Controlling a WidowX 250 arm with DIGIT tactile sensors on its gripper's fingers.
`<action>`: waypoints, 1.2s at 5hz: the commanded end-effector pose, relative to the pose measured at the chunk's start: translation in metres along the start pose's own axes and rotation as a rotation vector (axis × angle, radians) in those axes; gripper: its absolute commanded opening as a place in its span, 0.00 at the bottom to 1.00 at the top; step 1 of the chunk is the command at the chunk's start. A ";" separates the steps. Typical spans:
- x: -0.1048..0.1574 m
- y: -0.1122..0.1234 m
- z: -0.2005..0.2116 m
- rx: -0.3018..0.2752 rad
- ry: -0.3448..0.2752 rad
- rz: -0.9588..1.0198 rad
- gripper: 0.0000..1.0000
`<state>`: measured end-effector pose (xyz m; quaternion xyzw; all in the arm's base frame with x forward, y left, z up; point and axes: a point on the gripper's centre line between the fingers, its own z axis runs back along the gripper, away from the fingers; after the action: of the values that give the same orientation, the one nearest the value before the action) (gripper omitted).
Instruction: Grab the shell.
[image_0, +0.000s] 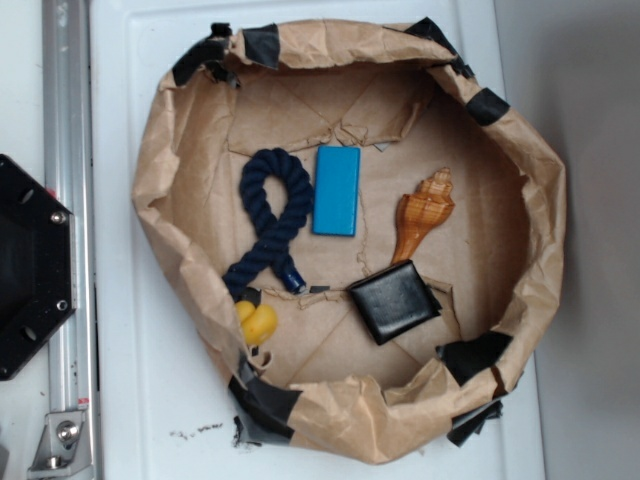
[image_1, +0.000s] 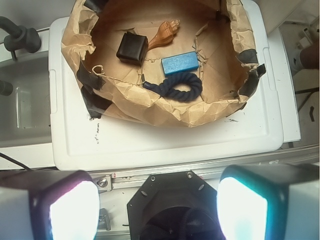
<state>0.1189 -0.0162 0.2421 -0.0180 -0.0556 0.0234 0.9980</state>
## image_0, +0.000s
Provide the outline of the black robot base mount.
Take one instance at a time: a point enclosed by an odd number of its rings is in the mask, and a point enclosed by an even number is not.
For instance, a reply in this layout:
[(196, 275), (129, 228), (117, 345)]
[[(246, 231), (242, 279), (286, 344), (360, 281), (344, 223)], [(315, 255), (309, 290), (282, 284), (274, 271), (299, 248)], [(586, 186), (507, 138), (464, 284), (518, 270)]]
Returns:
[(13, 379), (75, 311), (73, 214), (1, 156), (1, 379)]

